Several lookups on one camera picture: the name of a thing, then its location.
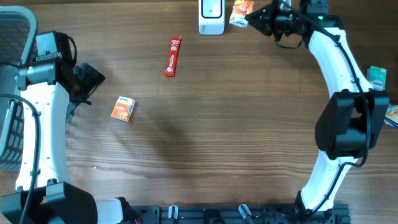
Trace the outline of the small orange snack packet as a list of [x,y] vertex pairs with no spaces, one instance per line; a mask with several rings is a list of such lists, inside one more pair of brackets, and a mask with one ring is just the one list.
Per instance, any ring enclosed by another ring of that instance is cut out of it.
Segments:
[[245,20],[245,17],[252,13],[253,6],[254,1],[252,0],[235,0],[229,23],[237,27],[247,27],[248,21]]

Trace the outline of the orange juice carton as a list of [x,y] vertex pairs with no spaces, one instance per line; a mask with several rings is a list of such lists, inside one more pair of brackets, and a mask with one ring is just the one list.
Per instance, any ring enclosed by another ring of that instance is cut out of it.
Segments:
[[128,122],[134,110],[136,101],[132,98],[120,96],[111,113],[111,117]]

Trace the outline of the red coffee stick sachet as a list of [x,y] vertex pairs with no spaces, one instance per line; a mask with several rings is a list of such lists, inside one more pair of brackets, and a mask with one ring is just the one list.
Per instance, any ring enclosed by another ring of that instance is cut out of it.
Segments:
[[165,68],[164,75],[166,77],[174,77],[177,66],[178,53],[180,50],[182,38],[180,36],[173,36],[170,42],[169,60]]

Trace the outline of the teal white small box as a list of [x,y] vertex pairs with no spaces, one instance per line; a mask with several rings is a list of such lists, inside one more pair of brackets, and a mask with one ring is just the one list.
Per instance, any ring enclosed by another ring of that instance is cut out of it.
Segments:
[[384,91],[386,89],[386,75],[385,68],[370,66],[367,70],[367,79],[372,87],[377,91]]

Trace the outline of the yellow snack bag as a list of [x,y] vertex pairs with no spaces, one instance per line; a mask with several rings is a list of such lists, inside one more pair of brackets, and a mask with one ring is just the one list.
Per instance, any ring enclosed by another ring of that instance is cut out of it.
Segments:
[[392,127],[398,128],[398,109],[397,105],[389,105],[384,117],[384,122]]

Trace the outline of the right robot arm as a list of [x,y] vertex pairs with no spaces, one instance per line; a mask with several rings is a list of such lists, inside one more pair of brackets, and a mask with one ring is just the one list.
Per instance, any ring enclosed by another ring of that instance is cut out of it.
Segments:
[[375,90],[351,53],[345,27],[329,13],[327,1],[272,1],[246,15],[250,26],[279,41],[301,36],[322,71],[329,102],[315,125],[318,157],[308,182],[294,203],[267,204],[262,223],[349,223],[349,209],[335,195],[352,168],[360,168],[376,145],[389,97]]

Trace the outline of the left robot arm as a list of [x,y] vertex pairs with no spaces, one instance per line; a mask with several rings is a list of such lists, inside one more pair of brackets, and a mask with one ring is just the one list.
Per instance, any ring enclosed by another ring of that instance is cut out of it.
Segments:
[[17,99],[22,103],[22,164],[16,191],[1,199],[11,223],[140,223],[123,197],[95,200],[75,187],[66,160],[66,122],[89,103],[104,76],[76,65],[74,40],[49,31],[36,37],[38,55],[19,67]]

